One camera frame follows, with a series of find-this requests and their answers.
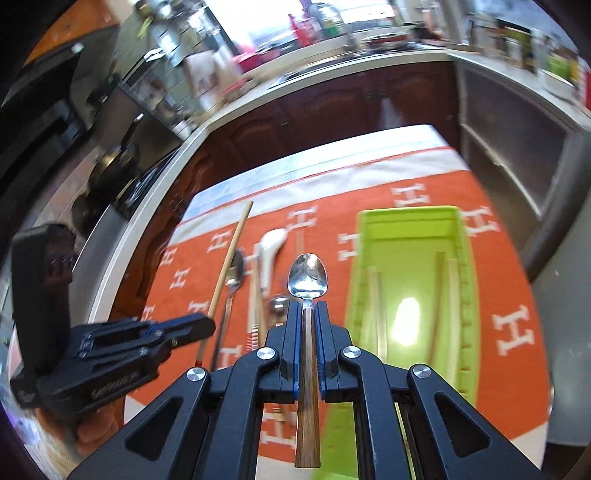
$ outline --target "green tray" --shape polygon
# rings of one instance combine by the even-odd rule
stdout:
[[[368,267],[373,267],[383,311],[382,360],[401,368],[430,363],[474,405],[480,366],[478,288],[460,210],[367,210],[358,214],[357,232],[345,321],[353,344],[378,355],[378,321],[369,291]],[[328,406],[321,445],[316,480],[357,477],[351,404]]]

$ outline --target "pot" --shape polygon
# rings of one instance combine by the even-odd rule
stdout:
[[[97,194],[115,192],[116,194],[130,178],[136,176],[139,151],[137,145],[131,141],[131,137],[143,117],[144,114],[141,113],[131,122],[121,141],[121,146],[111,149],[96,163],[88,179],[91,192]]]

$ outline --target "metal screw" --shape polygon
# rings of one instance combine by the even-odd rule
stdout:
[[[343,348],[343,355],[347,358],[357,358],[359,355],[361,355],[361,349],[356,346],[349,345]]]
[[[413,373],[419,378],[428,378],[431,376],[431,369],[427,365],[418,364],[413,367]]]
[[[269,346],[264,346],[257,350],[256,356],[261,360],[269,360],[275,356],[275,351]]]
[[[205,370],[203,368],[194,367],[187,371],[187,378],[191,382],[198,382],[205,377]]]

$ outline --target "wooden cabinet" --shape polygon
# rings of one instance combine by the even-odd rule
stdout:
[[[119,286],[109,320],[142,315],[162,253],[191,199],[197,192],[236,173],[209,139],[199,147],[144,231]]]
[[[25,65],[64,43],[117,23],[105,0],[77,0],[42,36]]]
[[[220,127],[212,138],[228,163],[246,171],[298,151],[287,127],[285,112],[275,101]]]
[[[195,193],[292,153],[384,128],[384,99],[402,125],[433,125],[459,149],[451,62],[348,75],[260,106],[213,131],[180,173],[134,252],[111,318],[142,315],[162,253]]]
[[[455,149],[460,148],[458,102],[452,62],[411,63],[369,72],[379,122],[382,101],[392,102],[401,126],[428,124]]]
[[[374,131],[366,73],[319,83],[281,98],[295,151]]]

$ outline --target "faucet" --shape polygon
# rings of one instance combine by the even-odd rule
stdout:
[[[326,31],[327,28],[326,28],[326,22],[324,20],[324,15],[320,11],[322,8],[331,9],[335,13],[335,15],[339,18],[340,23],[342,23],[343,28],[345,29],[345,37],[347,38],[347,43],[345,45],[343,45],[343,50],[345,52],[353,54],[353,56],[356,56],[356,54],[358,54],[359,50],[360,50],[359,44],[357,43],[357,40],[355,39],[355,37],[351,33],[350,27],[344,22],[343,17],[341,16],[340,10],[338,8],[336,8],[332,4],[327,4],[324,2],[317,2],[317,3],[314,3],[310,6],[308,13],[312,17],[314,17],[316,19],[316,21],[320,24],[322,29]]]

